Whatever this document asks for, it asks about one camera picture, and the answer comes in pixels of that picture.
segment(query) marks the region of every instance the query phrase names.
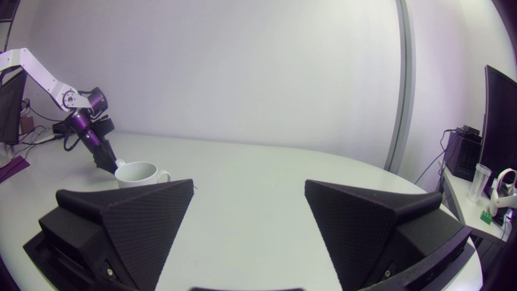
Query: mug handle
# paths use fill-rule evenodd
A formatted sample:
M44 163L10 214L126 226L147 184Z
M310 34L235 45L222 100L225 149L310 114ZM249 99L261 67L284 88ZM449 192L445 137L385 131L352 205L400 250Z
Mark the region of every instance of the mug handle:
M163 175L167 175L167 182L170 182L172 181L172 177L171 177L171 174L165 170L161 170L158 172L158 182L160 182L160 178L163 176Z

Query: monitor screen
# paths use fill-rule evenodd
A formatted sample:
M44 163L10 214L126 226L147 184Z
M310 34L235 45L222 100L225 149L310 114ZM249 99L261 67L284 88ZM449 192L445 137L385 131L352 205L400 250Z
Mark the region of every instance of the monitor screen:
M492 170L490 186L503 170L517 169L517 82L491 66L485 67L485 79L486 108L479 163Z
M21 71L0 88L0 142L19 142L20 111L27 73Z

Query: black cable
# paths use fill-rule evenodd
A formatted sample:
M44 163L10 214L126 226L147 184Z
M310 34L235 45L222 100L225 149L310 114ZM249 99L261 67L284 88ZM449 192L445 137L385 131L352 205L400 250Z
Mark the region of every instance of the black cable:
M77 90L77 93L83 95L83 94L91 94L91 93L93 93L93 91L79 91L79 90Z
M434 164L434 162L445 153L447 148L452 144L452 142L456 139L457 136L459 136L459 134L457 134L455 137L453 137L452 140L447 144L447 147L444 148L444 150L427 166L427 168L423 171L423 173L420 175L420 177L418 177L418 179L416 180L415 184L418 183L418 181L420 181L422 176L425 174L425 172L427 172L427 170L429 170L429 168Z
M27 159L27 156L29 155L29 152L30 152L33 148L35 148L37 145L38 145L38 144L36 144L36 145L29 145L30 149L25 153L25 157L24 157L24 159Z
M423 171L423 173L420 175L420 177L418 177L418 179L415 181L415 184L418 183L418 181L420 180L420 178L422 178L422 176L425 174L425 172L427 172L427 170L429 170L429 168L434 164L434 162L439 158L441 157L443 154L445 153L445 150L443 150L428 166L427 168L425 168L425 170Z
M34 112L36 115L38 115L39 117L41 117L41 118L43 118L43 119L46 119L46 120L50 120L50 121L62 122L62 120L56 120L56 119L51 119L51 118L44 117L43 115L41 115L41 114L39 114L38 112L36 112L36 111L34 110L34 108L32 108L32 107L30 106L30 104L29 104L29 103L25 102L24 100L23 100L22 102L23 102L23 103L25 103L25 104L27 105L27 107L29 107L29 109L30 109L32 112Z
M22 140L24 140L25 138L27 138L29 136L29 134L33 133L38 127L43 127L43 130L39 134L45 132L45 129L47 128L47 127L44 127L43 125L38 125L38 126L34 127L30 132L27 133L26 136L24 136L22 139L20 139L20 142Z
M46 140L46 141L42 141L42 142L38 142L38 143L32 143L32 142L21 142L21 143L22 143L22 144L27 144L27 145L29 145L29 146L38 146L38 145L40 145L40 144L44 144L44 143L47 143L47 142L50 142L50 141L53 141L53 140L59 139L59 138L61 138L61 137L63 137L63 136L54 136L54 137L53 137L53 138L51 138L51 139L48 139L48 140Z
M70 137L70 128L67 129L66 134L65 134L65 139L63 140L63 149L65 149L65 151L67 151L67 152L73 150L75 148L75 146L77 146L77 144L81 140L81 138L77 137L77 140L72 144L72 146L67 148L66 143L68 141L68 137Z
M444 150L444 146L442 144L442 141L445 137L445 133L447 132L458 132L456 129L447 129L447 130L444 130L444 134L442 134L442 138L440 139L440 147L442 147L442 150Z

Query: clear plastic cup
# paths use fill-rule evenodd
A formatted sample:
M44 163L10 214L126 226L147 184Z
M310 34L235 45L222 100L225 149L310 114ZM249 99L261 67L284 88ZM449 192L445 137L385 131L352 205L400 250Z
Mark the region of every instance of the clear plastic cup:
M476 165L476 173L474 174L474 180L472 182L472 186L470 187L470 192L468 193L468 199L474 203L477 203L479 200L479 196L481 196L481 192L490 177L492 171L485 167L482 164Z

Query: white table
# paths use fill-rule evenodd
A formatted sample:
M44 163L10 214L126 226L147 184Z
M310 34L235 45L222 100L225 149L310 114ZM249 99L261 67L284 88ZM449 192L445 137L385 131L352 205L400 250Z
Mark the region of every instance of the white table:
M472 182L454 176L447 167L445 167L443 176L448 187L446 192L447 194L450 192L454 207L458 213L458 220L471 227L473 235L482 236L494 243L500 243L503 237L503 228L495 222L488 225L480 219L482 211L489 212L490 199L485 193L481 193L478 202L473 203L468 200L468 193L470 192Z
M341 290L304 196L305 180L423 193L382 169L325 153L116 132L108 138L117 158L155 163L197 187L157 290ZM38 146L28 156L31 165L0 184L0 253L22 290L51 290L22 245L57 206L56 190L117 188L82 144L72 152L62 147L61 141ZM474 254L446 289L478 290L480 274Z

